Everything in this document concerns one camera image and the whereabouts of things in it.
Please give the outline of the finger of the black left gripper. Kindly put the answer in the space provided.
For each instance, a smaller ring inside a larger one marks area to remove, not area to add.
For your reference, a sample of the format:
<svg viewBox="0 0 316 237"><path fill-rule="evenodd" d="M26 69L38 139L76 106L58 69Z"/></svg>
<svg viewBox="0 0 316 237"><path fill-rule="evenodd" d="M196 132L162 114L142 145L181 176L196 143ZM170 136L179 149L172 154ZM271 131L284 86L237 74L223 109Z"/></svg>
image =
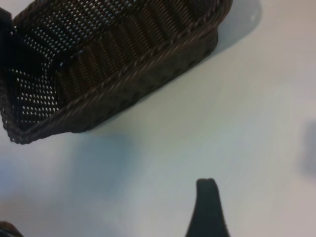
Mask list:
<svg viewBox="0 0 316 237"><path fill-rule="evenodd" d="M12 15L7 10L0 8L0 34L8 34L13 29Z"/></svg>

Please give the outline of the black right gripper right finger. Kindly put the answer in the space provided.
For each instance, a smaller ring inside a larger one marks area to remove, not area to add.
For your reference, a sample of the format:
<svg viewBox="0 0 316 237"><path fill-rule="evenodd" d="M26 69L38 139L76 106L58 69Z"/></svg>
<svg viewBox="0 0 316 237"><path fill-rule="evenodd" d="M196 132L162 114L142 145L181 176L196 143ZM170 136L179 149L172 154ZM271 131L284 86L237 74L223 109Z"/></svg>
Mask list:
<svg viewBox="0 0 316 237"><path fill-rule="evenodd" d="M228 237L218 186L214 179L198 179L197 197L187 237Z"/></svg>

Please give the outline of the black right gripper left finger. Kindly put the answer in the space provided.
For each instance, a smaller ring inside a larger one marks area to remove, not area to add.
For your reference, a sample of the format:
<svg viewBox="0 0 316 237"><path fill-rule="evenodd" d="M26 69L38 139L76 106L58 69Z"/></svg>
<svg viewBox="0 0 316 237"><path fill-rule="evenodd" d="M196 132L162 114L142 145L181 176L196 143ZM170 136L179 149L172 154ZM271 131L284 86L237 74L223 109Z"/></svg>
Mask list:
<svg viewBox="0 0 316 237"><path fill-rule="evenodd" d="M15 237L17 229L13 224L7 221L0 222L0 236L1 237Z"/></svg>

